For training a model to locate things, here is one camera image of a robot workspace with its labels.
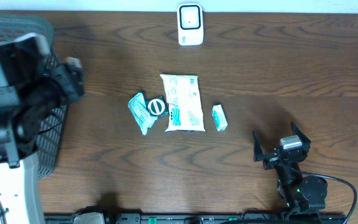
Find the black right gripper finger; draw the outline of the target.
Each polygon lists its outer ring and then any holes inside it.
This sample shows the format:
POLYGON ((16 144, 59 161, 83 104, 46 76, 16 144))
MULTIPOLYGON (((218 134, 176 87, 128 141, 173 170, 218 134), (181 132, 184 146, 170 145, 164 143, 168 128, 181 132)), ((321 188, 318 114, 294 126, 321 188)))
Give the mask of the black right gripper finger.
POLYGON ((304 135, 303 132, 301 132, 299 130, 299 128, 296 126, 296 124, 293 121, 290 124, 291 124, 291 130, 292 130, 293 134, 299 137, 302 144, 304 146, 306 146, 306 145, 310 146, 310 144, 311 144, 310 139, 306 135, 304 135))
POLYGON ((254 138, 254 162, 259 162, 264 159, 264 154, 255 131, 253 132, 253 138, 254 138))

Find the small white teal box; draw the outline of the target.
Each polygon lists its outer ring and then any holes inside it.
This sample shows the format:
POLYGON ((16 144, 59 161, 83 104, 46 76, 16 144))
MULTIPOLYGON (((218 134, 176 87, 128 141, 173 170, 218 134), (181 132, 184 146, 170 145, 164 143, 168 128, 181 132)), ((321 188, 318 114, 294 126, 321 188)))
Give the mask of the small white teal box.
POLYGON ((214 105, 211 114, 217 131, 225 131, 228 123, 222 105, 214 105))

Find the large white snack bag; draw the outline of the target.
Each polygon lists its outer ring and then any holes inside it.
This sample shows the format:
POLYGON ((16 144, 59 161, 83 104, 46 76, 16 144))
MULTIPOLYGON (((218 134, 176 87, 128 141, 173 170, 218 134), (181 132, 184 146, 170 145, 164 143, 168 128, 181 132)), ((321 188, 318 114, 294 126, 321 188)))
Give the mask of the large white snack bag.
POLYGON ((160 74, 160 77, 169 113, 165 132, 205 133, 198 76, 160 74))

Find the dark green round-label packet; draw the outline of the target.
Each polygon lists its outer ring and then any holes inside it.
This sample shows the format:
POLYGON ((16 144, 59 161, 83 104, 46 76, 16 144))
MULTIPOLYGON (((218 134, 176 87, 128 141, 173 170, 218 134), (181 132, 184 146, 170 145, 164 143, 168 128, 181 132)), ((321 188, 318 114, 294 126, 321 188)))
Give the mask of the dark green round-label packet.
POLYGON ((153 116, 168 116, 168 107, 163 96, 158 96, 145 101, 146 108, 153 116))

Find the teal wet wipes packet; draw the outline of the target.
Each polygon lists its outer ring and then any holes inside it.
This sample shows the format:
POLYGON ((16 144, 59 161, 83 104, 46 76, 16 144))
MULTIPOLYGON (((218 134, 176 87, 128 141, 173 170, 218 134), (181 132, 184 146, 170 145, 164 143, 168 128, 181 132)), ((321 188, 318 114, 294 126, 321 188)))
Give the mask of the teal wet wipes packet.
POLYGON ((154 125, 158 117, 148 111, 143 93, 139 92, 131 98, 128 103, 128 108, 139 125, 142 134, 146 135, 148 129, 154 125))

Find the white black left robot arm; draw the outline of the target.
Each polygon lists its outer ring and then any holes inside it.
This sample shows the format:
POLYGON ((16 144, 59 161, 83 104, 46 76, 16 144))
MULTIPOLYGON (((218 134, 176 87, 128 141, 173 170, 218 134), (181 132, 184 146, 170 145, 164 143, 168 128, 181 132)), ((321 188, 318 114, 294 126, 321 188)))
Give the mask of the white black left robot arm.
POLYGON ((54 109, 85 92, 81 62, 48 66, 44 35, 0 42, 0 223, 43 223, 36 140, 54 109))

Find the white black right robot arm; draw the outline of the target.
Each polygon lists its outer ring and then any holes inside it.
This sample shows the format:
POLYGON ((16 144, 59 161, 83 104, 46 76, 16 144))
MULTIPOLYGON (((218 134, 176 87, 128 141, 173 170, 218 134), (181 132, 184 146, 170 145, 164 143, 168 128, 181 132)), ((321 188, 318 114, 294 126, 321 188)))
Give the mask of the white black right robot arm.
POLYGON ((262 162, 265 170, 274 169, 278 175, 278 193, 287 201, 288 210, 283 219, 292 215, 318 213, 326 207, 328 183, 324 178, 302 174, 299 163, 307 157, 311 141, 291 123, 292 135, 282 138, 272 153, 264 154, 256 133, 254 137, 254 161, 262 162))

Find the white barcode scanner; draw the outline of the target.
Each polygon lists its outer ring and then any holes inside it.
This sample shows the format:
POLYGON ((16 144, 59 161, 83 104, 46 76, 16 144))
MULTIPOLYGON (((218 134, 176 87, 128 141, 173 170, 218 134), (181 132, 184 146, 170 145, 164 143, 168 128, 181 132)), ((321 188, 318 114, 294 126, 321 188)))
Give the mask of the white barcode scanner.
POLYGON ((201 45, 204 40, 203 8, 195 2, 177 7, 178 43, 181 46, 201 45))

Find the dark grey plastic basket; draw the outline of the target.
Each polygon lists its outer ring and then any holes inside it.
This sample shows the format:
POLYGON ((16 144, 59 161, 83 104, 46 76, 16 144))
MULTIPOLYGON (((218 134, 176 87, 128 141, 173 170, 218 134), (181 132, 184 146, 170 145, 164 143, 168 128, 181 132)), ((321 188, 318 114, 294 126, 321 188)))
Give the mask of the dark grey plastic basket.
MULTIPOLYGON (((45 59, 46 67, 48 69, 56 67, 59 59, 53 49, 55 33, 49 21, 37 16, 0 14, 0 42, 14 40, 28 33, 42 34, 46 37, 50 47, 50 55, 45 59)), ((40 133, 36 136, 39 179, 48 177, 54 172, 67 112, 67 105, 59 106, 40 123, 40 133)))

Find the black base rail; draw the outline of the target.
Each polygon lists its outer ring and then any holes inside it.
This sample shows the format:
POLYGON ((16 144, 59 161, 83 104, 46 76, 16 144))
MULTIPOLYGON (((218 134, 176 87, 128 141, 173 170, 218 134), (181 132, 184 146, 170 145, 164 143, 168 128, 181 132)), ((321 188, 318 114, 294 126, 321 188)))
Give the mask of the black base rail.
POLYGON ((45 223, 117 223, 117 224, 216 224, 225 222, 235 223, 260 223, 261 221, 278 223, 282 219, 278 215, 262 213, 256 210, 244 214, 212 215, 212 214, 139 214, 139 213, 118 213, 114 216, 103 213, 84 213, 72 215, 45 216, 45 223))

